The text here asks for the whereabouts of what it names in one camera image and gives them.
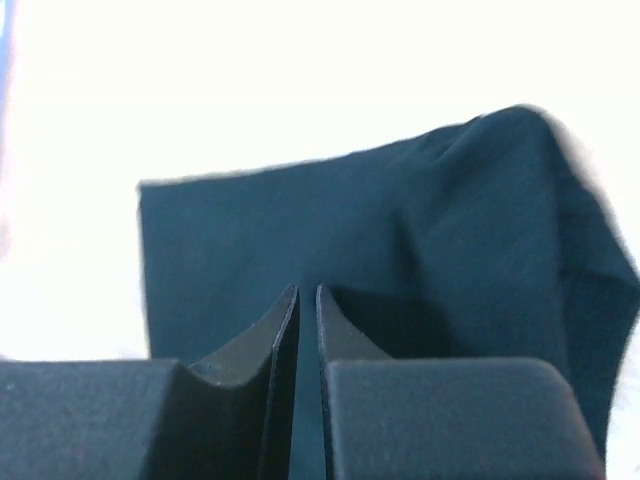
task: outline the folded fabric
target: folded fabric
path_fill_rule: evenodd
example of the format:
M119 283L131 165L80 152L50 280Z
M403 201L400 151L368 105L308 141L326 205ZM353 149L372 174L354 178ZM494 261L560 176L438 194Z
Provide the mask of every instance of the folded fabric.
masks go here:
M319 284L393 357L550 362L604 454L640 285L533 110L338 159L140 192L153 357L195 361L299 285L292 479L325 478Z

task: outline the white backdrop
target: white backdrop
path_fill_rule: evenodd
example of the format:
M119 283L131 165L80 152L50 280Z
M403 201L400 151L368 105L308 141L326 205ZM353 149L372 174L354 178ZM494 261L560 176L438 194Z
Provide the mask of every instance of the white backdrop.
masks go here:
M639 259L638 5L17 0L0 354L146 355L140 179L344 154L514 103L569 128ZM612 479L640 478L634 349Z

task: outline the black plastic object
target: black plastic object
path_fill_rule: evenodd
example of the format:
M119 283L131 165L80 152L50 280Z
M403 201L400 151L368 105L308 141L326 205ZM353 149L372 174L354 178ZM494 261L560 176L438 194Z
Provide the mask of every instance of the black plastic object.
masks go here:
M327 287L317 309L328 478L604 479L573 392L548 363L394 360Z
M0 364L0 476L288 477L298 349L288 288L189 369L175 360Z

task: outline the black device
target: black device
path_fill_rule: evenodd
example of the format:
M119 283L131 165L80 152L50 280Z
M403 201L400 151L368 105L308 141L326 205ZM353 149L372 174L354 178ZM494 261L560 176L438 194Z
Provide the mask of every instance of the black device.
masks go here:
M599 480L567 382L527 358L396 360L317 295L330 480Z
M261 320L188 368L0 363L0 477L285 480L298 332L289 287Z

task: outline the dark green cloth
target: dark green cloth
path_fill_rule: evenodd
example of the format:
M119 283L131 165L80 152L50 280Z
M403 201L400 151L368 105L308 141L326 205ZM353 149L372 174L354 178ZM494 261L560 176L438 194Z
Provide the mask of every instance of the dark green cloth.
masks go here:
M153 357L195 361L255 322L286 285L300 286L292 479L324 478L322 283L392 356L552 363L604 453L640 289L534 111L512 107L342 158L140 192Z

